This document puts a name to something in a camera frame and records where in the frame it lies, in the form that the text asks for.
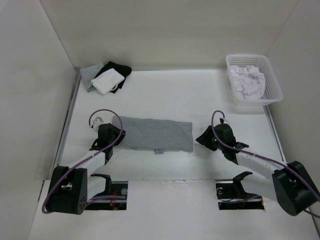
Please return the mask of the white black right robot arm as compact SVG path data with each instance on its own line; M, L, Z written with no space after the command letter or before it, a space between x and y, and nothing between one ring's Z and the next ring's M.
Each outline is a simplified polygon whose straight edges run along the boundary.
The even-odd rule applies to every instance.
M302 163L283 163L251 152L249 145L236 140L227 123L209 125L196 142L213 152L221 151L225 159L248 169L232 179L236 205L266 197L290 216L297 216L320 200L320 192Z

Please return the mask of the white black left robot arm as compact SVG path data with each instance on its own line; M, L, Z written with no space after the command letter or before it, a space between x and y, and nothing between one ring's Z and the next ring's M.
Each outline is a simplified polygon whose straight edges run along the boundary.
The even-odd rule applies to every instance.
M87 154L67 166L54 168L50 185L42 205L44 214L64 213L80 215L90 205L98 201L110 200L111 206L116 200L126 197L112 189L111 177L96 173L113 156L113 148L124 139L126 131L111 123L96 126L97 139L94 140Z

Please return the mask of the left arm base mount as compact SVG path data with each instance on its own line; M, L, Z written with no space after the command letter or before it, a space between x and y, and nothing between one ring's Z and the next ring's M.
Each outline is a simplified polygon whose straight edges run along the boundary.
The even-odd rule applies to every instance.
M107 174L94 173L88 178L86 210L124 211L127 209L129 183L112 181Z

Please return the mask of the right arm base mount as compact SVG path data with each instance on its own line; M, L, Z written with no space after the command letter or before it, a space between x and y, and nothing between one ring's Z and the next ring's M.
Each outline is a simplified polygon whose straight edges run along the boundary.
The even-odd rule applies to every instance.
M219 210L265 210L263 198L243 188L242 181L252 174L244 171L232 179L215 182Z

